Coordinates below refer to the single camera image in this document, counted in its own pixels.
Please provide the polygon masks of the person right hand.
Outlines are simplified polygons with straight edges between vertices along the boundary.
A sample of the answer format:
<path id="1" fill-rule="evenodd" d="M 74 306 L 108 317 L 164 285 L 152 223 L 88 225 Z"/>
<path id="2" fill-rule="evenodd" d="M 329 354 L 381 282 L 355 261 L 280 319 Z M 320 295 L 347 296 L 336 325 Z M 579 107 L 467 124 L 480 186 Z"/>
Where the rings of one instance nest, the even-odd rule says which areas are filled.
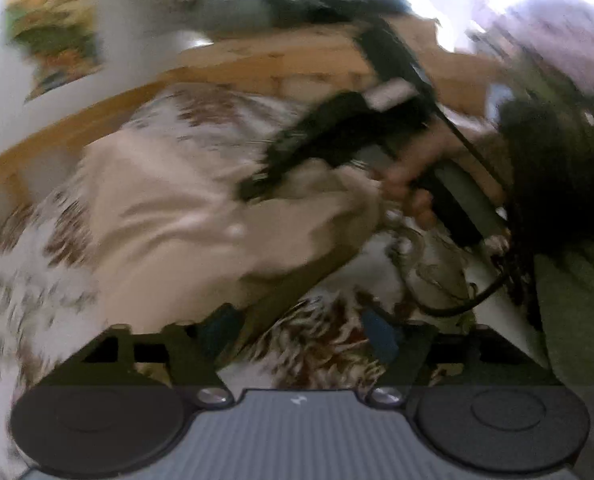
<path id="1" fill-rule="evenodd" d="M 504 182 L 489 174 L 488 169 L 468 152 L 449 127 L 435 119 L 428 129 L 403 145 L 397 160 L 382 175 L 381 188 L 386 200 L 399 205 L 402 214 L 419 228 L 428 231 L 437 224 L 431 192 L 421 185 L 421 177 L 429 168 L 452 160 L 470 174 L 496 206 L 503 204 L 504 188 L 512 183 L 512 165 L 507 159 L 506 143 L 501 133 L 486 130 L 463 131 L 465 138 L 487 159 L 491 169 Z"/>

